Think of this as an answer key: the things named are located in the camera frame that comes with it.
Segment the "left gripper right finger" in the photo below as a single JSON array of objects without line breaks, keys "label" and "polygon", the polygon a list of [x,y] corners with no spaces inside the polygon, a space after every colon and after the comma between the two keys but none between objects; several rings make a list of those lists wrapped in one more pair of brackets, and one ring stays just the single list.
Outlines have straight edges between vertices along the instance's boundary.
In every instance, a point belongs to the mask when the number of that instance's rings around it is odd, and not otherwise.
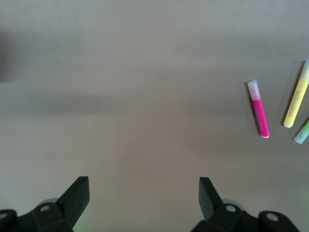
[{"label": "left gripper right finger", "polygon": [[223,203],[208,177],[199,179],[199,205],[204,216],[194,232],[237,232],[240,229],[243,211],[231,203]]}]

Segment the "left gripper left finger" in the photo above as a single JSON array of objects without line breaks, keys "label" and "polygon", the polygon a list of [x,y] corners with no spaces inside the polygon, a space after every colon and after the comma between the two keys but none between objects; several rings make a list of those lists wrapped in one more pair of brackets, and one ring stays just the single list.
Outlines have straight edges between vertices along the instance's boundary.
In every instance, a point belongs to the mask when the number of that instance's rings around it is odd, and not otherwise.
[{"label": "left gripper left finger", "polygon": [[78,177],[54,203],[37,206],[31,215],[38,232],[71,232],[89,203],[89,178]]}]

